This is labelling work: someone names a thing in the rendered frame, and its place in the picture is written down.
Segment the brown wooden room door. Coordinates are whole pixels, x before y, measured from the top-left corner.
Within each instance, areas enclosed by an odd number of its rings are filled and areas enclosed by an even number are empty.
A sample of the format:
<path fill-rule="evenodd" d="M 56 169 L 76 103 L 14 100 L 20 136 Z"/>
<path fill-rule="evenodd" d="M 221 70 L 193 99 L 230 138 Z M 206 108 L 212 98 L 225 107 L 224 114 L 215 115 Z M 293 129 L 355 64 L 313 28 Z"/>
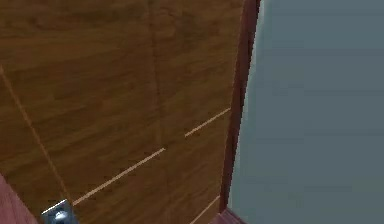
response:
<path fill-rule="evenodd" d="M 0 0 L 0 224 L 210 224 L 260 0 Z"/>

